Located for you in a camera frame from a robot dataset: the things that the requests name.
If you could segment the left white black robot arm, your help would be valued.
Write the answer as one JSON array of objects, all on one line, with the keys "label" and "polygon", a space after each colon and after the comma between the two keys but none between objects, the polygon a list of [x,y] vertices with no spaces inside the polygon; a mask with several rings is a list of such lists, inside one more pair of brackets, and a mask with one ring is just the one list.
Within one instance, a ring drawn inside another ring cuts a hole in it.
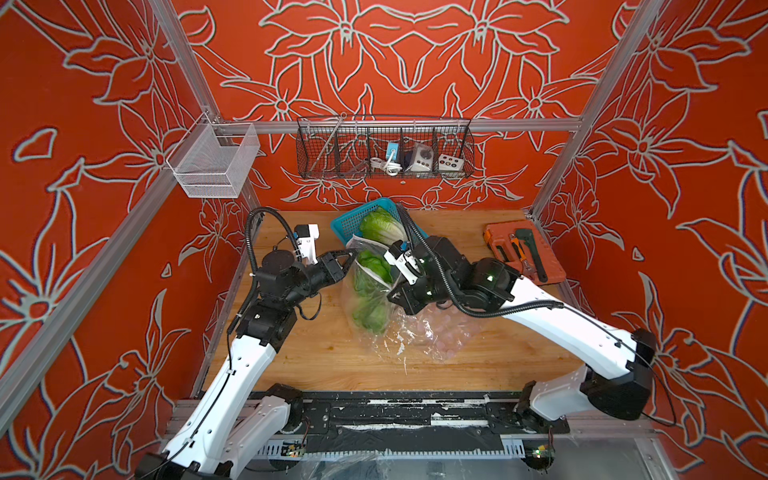
[{"label": "left white black robot arm", "polygon": [[[258,261],[253,227],[265,216],[283,227],[291,247]],[[282,430],[300,427],[303,394],[275,384],[245,420],[238,417],[253,388],[285,343],[301,304],[341,282],[357,257],[354,250],[315,252],[316,225],[291,228],[271,207],[248,214],[245,241],[251,287],[227,329],[228,354],[210,388],[164,449],[138,463],[136,479],[236,479],[267,442]]]}]

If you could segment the clear zipper bag pink dots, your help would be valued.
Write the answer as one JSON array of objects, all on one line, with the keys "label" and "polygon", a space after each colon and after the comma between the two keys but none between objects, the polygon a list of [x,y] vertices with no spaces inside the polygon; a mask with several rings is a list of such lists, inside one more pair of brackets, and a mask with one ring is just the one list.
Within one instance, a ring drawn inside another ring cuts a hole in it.
[{"label": "clear zipper bag pink dots", "polygon": [[[348,248],[358,255],[363,250],[371,251],[384,258],[385,246],[376,242],[354,237]],[[407,315],[402,307],[390,303],[390,320],[383,334],[375,335],[357,326],[351,315],[352,282],[358,271],[376,276],[362,267],[357,258],[341,286],[341,304],[357,339],[368,350],[380,358],[406,358],[409,355],[426,356],[435,362],[444,362],[456,356],[476,336],[480,335],[487,322],[461,313],[456,307],[430,304],[416,315]],[[389,292],[399,278],[400,272],[391,266],[393,278]]]}]

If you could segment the chinese cabbage long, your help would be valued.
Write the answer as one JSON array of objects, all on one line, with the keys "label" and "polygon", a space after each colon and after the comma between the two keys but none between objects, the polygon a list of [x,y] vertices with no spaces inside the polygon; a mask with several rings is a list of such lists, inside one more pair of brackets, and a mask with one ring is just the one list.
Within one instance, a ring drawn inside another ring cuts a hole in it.
[{"label": "chinese cabbage long", "polygon": [[352,320],[372,334],[383,334],[390,320],[389,286],[358,271],[352,282]]}]

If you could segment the chinese cabbage small front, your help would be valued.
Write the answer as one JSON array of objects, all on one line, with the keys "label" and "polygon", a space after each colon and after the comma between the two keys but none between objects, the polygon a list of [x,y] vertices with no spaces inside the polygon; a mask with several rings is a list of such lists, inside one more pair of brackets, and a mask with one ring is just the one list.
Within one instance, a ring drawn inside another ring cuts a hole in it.
[{"label": "chinese cabbage small front", "polygon": [[370,270],[386,284],[393,283],[391,266],[381,255],[363,250],[359,253],[357,261],[362,267]]}]

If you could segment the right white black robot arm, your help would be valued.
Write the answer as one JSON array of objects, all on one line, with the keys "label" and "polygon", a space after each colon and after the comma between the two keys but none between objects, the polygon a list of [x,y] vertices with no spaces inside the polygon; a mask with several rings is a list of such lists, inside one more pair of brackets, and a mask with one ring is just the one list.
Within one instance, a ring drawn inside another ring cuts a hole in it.
[{"label": "right white black robot arm", "polygon": [[408,315],[449,302],[471,318],[511,320],[581,360],[569,374],[525,385],[515,414],[526,428],[589,410],[625,421],[645,416],[660,381],[650,331],[629,332],[587,315],[495,258],[471,262],[448,238],[425,236],[404,206],[397,211],[407,239],[393,243],[385,255],[403,276],[388,295],[391,303]]}]

